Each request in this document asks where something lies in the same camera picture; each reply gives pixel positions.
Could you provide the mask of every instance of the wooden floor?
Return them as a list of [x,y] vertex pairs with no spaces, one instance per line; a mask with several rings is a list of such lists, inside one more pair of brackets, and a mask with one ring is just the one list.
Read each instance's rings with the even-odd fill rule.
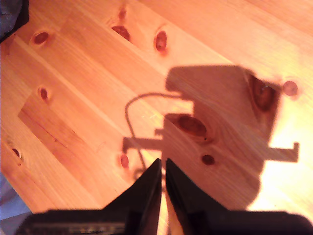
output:
[[[313,221],[312,1],[31,0],[29,15],[1,44],[1,172],[33,212],[102,208],[171,158],[228,209]],[[180,234],[165,194],[158,234]]]

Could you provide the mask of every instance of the wood grain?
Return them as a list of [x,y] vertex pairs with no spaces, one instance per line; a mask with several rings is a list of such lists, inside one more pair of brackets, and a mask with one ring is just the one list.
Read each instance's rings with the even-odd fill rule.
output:
[[[29,13],[1,44],[1,172],[33,212],[102,208],[171,158],[229,209],[313,221],[310,1],[31,0]],[[158,234],[181,234],[166,197]]]

